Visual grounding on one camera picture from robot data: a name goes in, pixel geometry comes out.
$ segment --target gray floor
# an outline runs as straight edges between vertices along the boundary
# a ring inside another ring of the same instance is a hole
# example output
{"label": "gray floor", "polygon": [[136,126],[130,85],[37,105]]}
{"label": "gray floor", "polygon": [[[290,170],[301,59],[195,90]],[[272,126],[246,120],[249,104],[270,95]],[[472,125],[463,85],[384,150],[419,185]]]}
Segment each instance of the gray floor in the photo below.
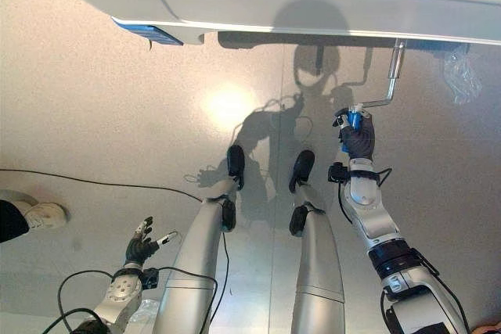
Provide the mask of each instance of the gray floor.
{"label": "gray floor", "polygon": [[[345,158],[330,126],[333,111],[383,95],[387,48],[328,46],[318,64],[316,46],[227,49],[208,35],[202,46],[149,51],[147,41],[81,0],[2,0],[1,42],[2,167],[202,196],[226,148],[236,139],[244,147],[247,183],[227,236],[228,293],[211,332],[290,331],[301,241],[288,232],[287,180],[305,147],[317,155],[312,184],[333,203],[347,332],[386,332],[377,274],[339,212],[326,171]],[[394,168],[384,204],[408,242],[442,272],[474,326],[501,320],[501,48],[472,46],[470,57],[483,83],[472,103],[452,103],[440,52],[411,50],[394,102],[373,115],[376,166]],[[146,216],[154,216],[158,235],[174,228],[186,234],[197,211],[195,201],[169,192],[8,172],[0,182],[70,212],[64,228],[2,244],[2,311],[14,314],[57,316],[64,276],[119,268]],[[179,246],[165,247],[149,265],[172,264]],[[106,281],[79,281],[68,285],[66,307],[100,301]],[[160,298],[161,290],[145,295]]]}

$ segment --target black pants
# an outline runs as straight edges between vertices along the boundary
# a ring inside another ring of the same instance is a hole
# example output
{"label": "black pants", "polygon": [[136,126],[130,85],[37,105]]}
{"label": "black pants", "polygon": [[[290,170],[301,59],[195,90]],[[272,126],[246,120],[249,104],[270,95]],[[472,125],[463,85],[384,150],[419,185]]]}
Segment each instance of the black pants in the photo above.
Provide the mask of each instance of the black pants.
{"label": "black pants", "polygon": [[29,229],[21,212],[9,201],[0,199],[0,242],[14,239]]}

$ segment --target white sneaker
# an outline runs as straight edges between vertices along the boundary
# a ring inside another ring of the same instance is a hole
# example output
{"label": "white sneaker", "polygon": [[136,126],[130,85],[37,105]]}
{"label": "white sneaker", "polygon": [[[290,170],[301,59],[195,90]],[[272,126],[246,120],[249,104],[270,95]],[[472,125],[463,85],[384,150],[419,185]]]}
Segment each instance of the white sneaker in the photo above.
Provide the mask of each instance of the white sneaker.
{"label": "white sneaker", "polygon": [[31,206],[28,203],[14,203],[28,223],[30,229],[58,228],[67,223],[64,209],[56,203],[39,203]]}

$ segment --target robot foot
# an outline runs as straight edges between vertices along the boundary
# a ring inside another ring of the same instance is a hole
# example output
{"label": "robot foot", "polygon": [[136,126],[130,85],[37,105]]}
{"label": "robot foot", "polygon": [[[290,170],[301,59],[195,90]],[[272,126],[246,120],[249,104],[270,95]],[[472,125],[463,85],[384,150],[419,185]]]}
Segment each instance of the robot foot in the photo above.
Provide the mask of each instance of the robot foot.
{"label": "robot foot", "polygon": [[243,169],[245,168],[245,156],[238,145],[231,145],[226,152],[228,161],[228,175],[238,179],[238,190],[243,188]]}
{"label": "robot foot", "polygon": [[296,192],[296,184],[301,185],[301,183],[308,181],[314,163],[315,154],[311,150],[303,150],[299,153],[292,170],[292,177],[289,181],[289,190],[291,193]]}

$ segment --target plastic bag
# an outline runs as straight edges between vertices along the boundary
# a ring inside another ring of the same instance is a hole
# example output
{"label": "plastic bag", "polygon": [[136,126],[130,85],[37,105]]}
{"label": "plastic bag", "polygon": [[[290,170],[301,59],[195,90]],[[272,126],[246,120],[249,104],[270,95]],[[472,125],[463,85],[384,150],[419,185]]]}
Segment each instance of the plastic bag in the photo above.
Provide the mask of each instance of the plastic bag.
{"label": "plastic bag", "polygon": [[445,53],[444,79],[454,94],[454,103],[463,105],[477,98],[482,84],[468,59],[468,44]]}
{"label": "plastic bag", "polygon": [[157,315],[160,302],[156,300],[144,299],[138,310],[132,315],[129,322],[148,322]]}

